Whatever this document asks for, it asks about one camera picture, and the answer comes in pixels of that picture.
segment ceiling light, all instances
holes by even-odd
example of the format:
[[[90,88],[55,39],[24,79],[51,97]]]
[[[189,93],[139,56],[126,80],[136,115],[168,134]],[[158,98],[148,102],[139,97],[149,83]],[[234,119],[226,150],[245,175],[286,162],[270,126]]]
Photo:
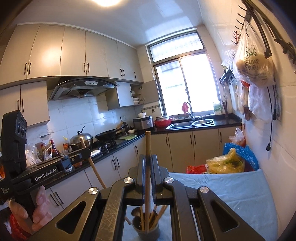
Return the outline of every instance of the ceiling light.
[[[93,1],[102,7],[111,7],[111,6],[117,5],[122,0],[93,0]]]

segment ceiling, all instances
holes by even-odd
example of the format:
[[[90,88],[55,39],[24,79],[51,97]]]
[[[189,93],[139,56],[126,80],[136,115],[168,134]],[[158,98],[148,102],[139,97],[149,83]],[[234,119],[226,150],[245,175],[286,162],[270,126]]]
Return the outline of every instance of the ceiling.
[[[202,24],[198,0],[121,0],[101,7],[95,0],[33,0],[14,23],[75,25],[138,47]]]

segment window frame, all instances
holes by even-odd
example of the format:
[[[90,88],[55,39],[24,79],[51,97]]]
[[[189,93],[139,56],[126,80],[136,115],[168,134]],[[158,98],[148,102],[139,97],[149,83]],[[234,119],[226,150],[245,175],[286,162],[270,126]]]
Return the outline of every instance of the window frame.
[[[202,46],[203,46],[203,49],[200,49],[200,50],[194,50],[194,51],[190,51],[190,52],[186,52],[186,53],[182,53],[182,54],[178,54],[178,55],[175,55],[175,56],[171,56],[171,57],[168,57],[168,58],[165,58],[165,59],[162,59],[162,60],[159,60],[157,62],[153,62],[153,57],[152,57],[152,53],[151,53],[151,50],[150,50],[150,47],[154,46],[154,45],[157,45],[159,43],[163,43],[163,42],[166,42],[168,40],[171,40],[171,39],[174,39],[174,38],[177,38],[177,37],[180,37],[180,36],[185,36],[185,35],[188,35],[188,34],[192,34],[192,33],[196,33],[202,43]],[[163,93],[162,93],[162,89],[161,89],[161,85],[160,85],[160,81],[159,81],[159,77],[158,77],[158,73],[157,73],[157,70],[156,68],[161,66],[161,65],[164,65],[164,64],[167,64],[167,63],[170,63],[170,62],[175,62],[175,61],[179,61],[179,64],[181,66],[181,70],[182,70],[182,74],[183,74],[183,78],[184,78],[184,82],[185,82],[185,87],[186,87],[186,93],[187,93],[187,96],[188,96],[188,101],[190,102],[190,96],[189,96],[189,92],[190,90],[188,90],[188,87],[187,87],[187,82],[186,82],[186,78],[185,78],[185,75],[184,75],[184,71],[183,71],[183,67],[182,67],[182,63],[181,63],[181,58],[182,57],[188,57],[188,56],[193,56],[193,55],[198,55],[198,54],[206,54],[207,56],[207,59],[210,63],[210,67],[211,67],[211,70],[212,70],[212,74],[213,74],[213,78],[214,78],[214,82],[215,82],[215,87],[216,87],[216,91],[217,91],[217,97],[218,97],[218,100],[220,102],[220,105],[221,105],[221,96],[220,96],[220,92],[219,92],[219,87],[218,87],[218,83],[217,83],[217,80],[216,80],[216,75],[215,75],[215,72],[214,72],[214,68],[213,68],[213,65],[212,65],[212,62],[209,58],[209,55],[207,53],[207,50],[205,48],[205,45],[198,33],[197,30],[193,30],[193,31],[189,31],[189,32],[185,32],[185,33],[180,33],[180,34],[177,34],[177,35],[174,35],[174,36],[171,36],[169,38],[166,38],[166,39],[163,39],[159,42],[155,42],[151,45],[148,45],[147,47],[148,49],[148,53],[149,53],[149,57],[150,57],[150,60],[151,60],[151,63],[153,65],[153,69],[154,69],[154,73],[155,73],[155,76],[156,76],[156,83],[157,83],[157,86],[158,86],[158,90],[159,90],[159,95],[160,95],[160,102],[161,102],[161,105],[162,105],[162,109],[163,109],[163,114],[164,115],[167,115],[167,112],[166,112],[166,108],[165,108],[165,102],[164,102],[164,98],[163,98]],[[211,115],[211,114],[214,114],[213,111],[202,111],[202,112],[194,112],[194,116],[205,116],[205,115]],[[184,114],[178,114],[178,115],[171,115],[171,117],[184,117]]]

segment blue plastic bag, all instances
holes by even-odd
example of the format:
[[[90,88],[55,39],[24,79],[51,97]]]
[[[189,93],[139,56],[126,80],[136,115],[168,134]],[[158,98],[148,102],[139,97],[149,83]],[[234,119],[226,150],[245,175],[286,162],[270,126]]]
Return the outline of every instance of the blue plastic bag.
[[[258,160],[248,145],[246,147],[241,147],[233,143],[226,143],[224,145],[223,155],[226,155],[231,148],[235,148],[237,154],[240,155],[243,159],[245,159],[248,163],[250,163],[250,165],[255,171],[259,169]]]

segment human hand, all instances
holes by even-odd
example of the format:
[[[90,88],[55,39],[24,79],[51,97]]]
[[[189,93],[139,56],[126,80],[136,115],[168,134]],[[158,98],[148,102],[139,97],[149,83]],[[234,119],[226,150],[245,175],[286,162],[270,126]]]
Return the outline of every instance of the human hand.
[[[19,226],[30,234],[33,234],[33,231],[36,232],[41,229],[52,219],[52,214],[49,211],[50,202],[46,197],[44,186],[39,187],[38,193],[36,195],[36,204],[37,207],[33,212],[33,224],[30,227],[26,222],[28,213],[25,208],[14,200],[9,202],[9,208],[17,220]]]

